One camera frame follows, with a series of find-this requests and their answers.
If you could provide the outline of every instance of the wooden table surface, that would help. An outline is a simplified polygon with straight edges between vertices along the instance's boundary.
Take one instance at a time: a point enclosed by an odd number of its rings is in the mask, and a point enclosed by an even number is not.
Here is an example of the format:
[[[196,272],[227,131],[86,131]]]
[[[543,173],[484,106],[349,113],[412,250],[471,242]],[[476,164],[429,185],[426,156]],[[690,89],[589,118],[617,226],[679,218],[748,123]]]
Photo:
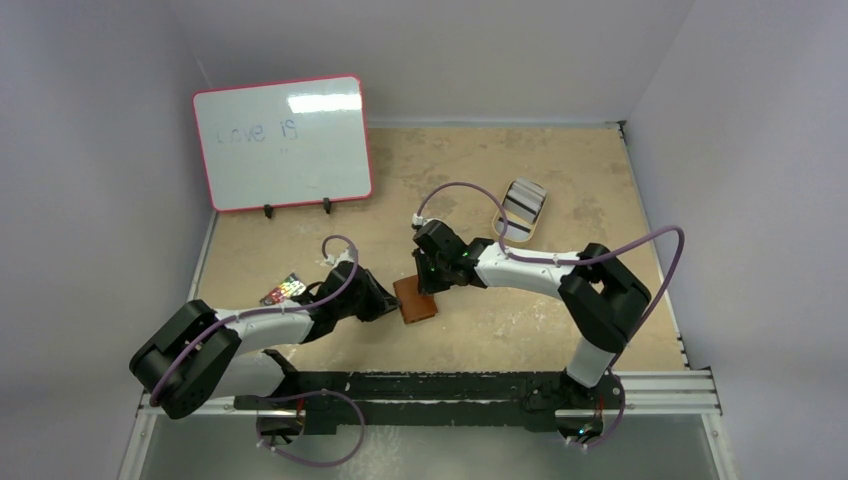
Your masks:
[[[367,200],[219,215],[199,297],[218,308],[250,308],[289,273],[323,280],[321,241],[343,234],[361,264],[389,291],[414,275],[412,213],[434,187],[477,183],[496,196],[527,177],[549,194],[537,231],[524,248],[610,248],[647,233],[627,156],[612,129],[403,128],[371,129],[374,192]],[[438,217],[468,242],[493,237],[495,207],[482,194],[452,187],[434,197],[425,217]],[[332,243],[338,253],[343,242]],[[651,247],[622,261],[656,292],[660,273]],[[579,339],[561,301],[512,289],[454,287],[436,295],[439,314],[405,325],[399,312],[373,323],[340,321],[330,335],[278,349],[301,370],[522,371],[561,370]],[[619,370],[682,370],[677,336],[661,302],[617,364]]]

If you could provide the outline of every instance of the brown wooden block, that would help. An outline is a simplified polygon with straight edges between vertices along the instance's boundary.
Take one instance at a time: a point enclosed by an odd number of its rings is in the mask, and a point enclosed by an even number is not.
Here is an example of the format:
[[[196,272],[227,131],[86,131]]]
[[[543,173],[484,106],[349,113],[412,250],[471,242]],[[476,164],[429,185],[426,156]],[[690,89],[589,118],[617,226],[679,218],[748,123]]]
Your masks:
[[[400,301],[403,323],[420,322],[439,313],[432,295],[418,294],[418,275],[402,278],[392,285],[395,287],[395,296]]]

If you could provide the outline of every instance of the purple cable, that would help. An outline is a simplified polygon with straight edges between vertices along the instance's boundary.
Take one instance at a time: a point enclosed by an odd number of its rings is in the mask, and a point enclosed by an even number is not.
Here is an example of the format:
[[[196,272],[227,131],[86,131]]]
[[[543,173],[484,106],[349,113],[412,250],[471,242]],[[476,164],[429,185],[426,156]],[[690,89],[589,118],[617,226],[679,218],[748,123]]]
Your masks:
[[[318,300],[315,303],[299,305],[290,309],[286,309],[282,306],[254,308],[251,310],[245,310],[238,315],[230,315],[227,318],[218,320],[217,322],[213,323],[212,325],[207,327],[206,330],[204,330],[200,335],[198,335],[194,340],[192,340],[188,345],[186,345],[183,351],[180,352],[179,355],[177,355],[177,358],[175,358],[174,361],[171,362],[171,365],[168,367],[167,370],[165,370],[165,373],[162,375],[162,378],[160,378],[156,386],[153,387],[153,391],[150,392],[150,406],[156,407],[159,405],[159,395],[162,393],[162,389],[165,388],[165,383],[168,381],[169,378],[171,378],[174,372],[177,371],[177,368],[183,363],[183,361],[185,361],[186,357],[188,357],[189,354],[194,351],[194,349],[200,344],[200,342],[206,340],[207,337],[215,333],[216,330],[223,327],[224,325],[232,323],[238,319],[250,318],[256,315],[264,315],[267,313],[279,313],[281,311],[283,313],[291,313],[309,310],[312,308],[320,307],[321,305],[324,305],[325,303],[338,297],[339,294],[341,294],[344,289],[347,288],[348,285],[350,285],[350,282],[353,281],[354,275],[356,275],[356,270],[357,268],[359,268],[359,253],[356,250],[356,246],[353,244],[353,242],[350,241],[349,238],[345,237],[344,235],[330,235],[329,237],[325,238],[324,243],[321,244],[321,253],[324,254],[324,258],[327,258],[327,242],[334,238],[338,238],[347,242],[348,248],[350,248],[351,254],[353,256],[353,268],[350,270],[350,275],[348,275],[348,277],[345,279],[344,283],[342,283],[342,285],[338,288],[338,290],[327,295],[321,300]]]
[[[262,439],[262,431],[259,428],[259,419],[257,419],[256,420],[256,436],[259,437],[259,443],[262,446],[264,446],[265,448],[276,453],[277,455],[280,455],[281,457],[284,457],[284,458],[288,458],[289,460],[291,460],[293,462],[297,462],[301,465],[306,465],[307,467],[335,467],[335,466],[341,465],[342,463],[353,458],[353,456],[356,455],[356,452],[359,451],[359,448],[362,447],[362,442],[365,440],[365,415],[362,414],[362,409],[359,408],[359,405],[357,405],[356,402],[354,402],[347,395],[344,395],[344,394],[339,393],[339,392],[334,392],[332,390],[319,390],[319,391],[315,391],[315,392],[300,393],[298,395],[292,395],[290,397],[263,398],[262,400],[268,400],[268,401],[272,401],[272,402],[288,402],[288,401],[291,401],[291,400],[299,400],[301,398],[316,397],[318,395],[332,395],[334,397],[341,398],[342,400],[344,400],[345,402],[350,404],[351,407],[353,407],[353,410],[356,412],[356,416],[359,417],[359,426],[360,426],[359,439],[356,441],[356,445],[353,446],[353,449],[347,455],[345,455],[344,457],[341,457],[337,460],[330,461],[330,462],[316,462],[314,460],[307,460],[305,458],[301,458],[301,457],[298,457],[296,455],[292,455],[291,453],[288,453],[285,450],[280,450],[278,448],[272,449],[271,445],[269,445],[267,442],[265,442],[265,440]]]
[[[477,190],[477,191],[483,193],[484,195],[489,197],[489,199],[491,199],[492,202],[494,202],[495,205],[498,207],[498,211],[501,214],[501,218],[503,218],[503,219],[507,218],[506,210],[504,209],[500,200],[497,199],[497,197],[492,195],[492,193],[489,192],[488,190],[486,190],[485,188],[483,188],[479,185],[475,185],[473,183],[469,183],[469,182],[448,182],[448,183],[445,183],[444,185],[440,185],[440,186],[436,187],[432,192],[430,192],[426,197],[424,197],[424,200],[421,202],[421,206],[418,207],[418,212],[416,212],[416,214],[418,216],[421,216],[421,212],[424,211],[424,206],[427,205],[427,202],[430,201],[431,198],[433,198],[433,195],[435,195],[440,190],[443,190],[447,187],[453,187],[453,186],[470,187],[470,188],[473,188],[474,190]],[[660,285],[659,290],[657,290],[657,294],[654,296],[651,303],[648,304],[648,307],[645,309],[645,312],[642,314],[642,317],[639,319],[639,323],[636,326],[636,330],[638,330],[639,328],[642,327],[642,324],[644,324],[645,320],[647,320],[648,317],[651,315],[651,313],[653,313],[654,309],[659,304],[659,302],[662,299],[663,295],[665,294],[666,290],[668,290],[668,285],[671,283],[671,277],[674,276],[674,271],[677,270],[677,264],[680,262],[680,256],[683,254],[683,244],[686,241],[686,235],[683,233],[682,228],[678,227],[677,225],[668,225],[668,226],[660,228],[659,230],[653,231],[653,232],[645,235],[642,238],[634,240],[634,241],[628,243],[627,245],[625,245],[623,247],[617,248],[617,249],[615,249],[611,252],[607,252],[603,255],[599,255],[599,256],[594,257],[594,258],[587,258],[585,260],[559,260],[559,261],[556,261],[556,260],[548,259],[548,258],[523,257],[521,255],[517,255],[517,254],[510,252],[506,248],[506,245],[504,244],[504,237],[506,236],[507,228],[508,227],[501,230],[500,235],[498,235],[498,245],[501,247],[501,251],[505,252],[506,255],[509,258],[511,258],[513,260],[517,260],[519,262],[524,262],[524,263],[537,263],[537,264],[545,264],[545,265],[570,265],[570,266],[575,266],[575,267],[588,266],[588,265],[594,265],[596,263],[605,262],[605,261],[613,259],[613,258],[615,258],[615,257],[617,257],[617,256],[619,256],[623,253],[629,252],[630,250],[633,250],[634,248],[639,247],[639,246],[641,246],[641,245],[643,245],[647,242],[650,242],[651,240],[659,237],[660,235],[663,235],[663,234],[671,232],[671,231],[676,232],[677,233],[677,239],[678,239],[677,240],[677,249],[674,252],[674,257],[672,257],[672,259],[671,259],[671,264],[668,267],[668,274],[665,276],[665,278],[663,278],[662,284]],[[618,361],[618,358],[620,356],[621,356],[621,353],[617,354],[613,358],[612,363],[610,364],[610,367],[615,365],[615,362]]]

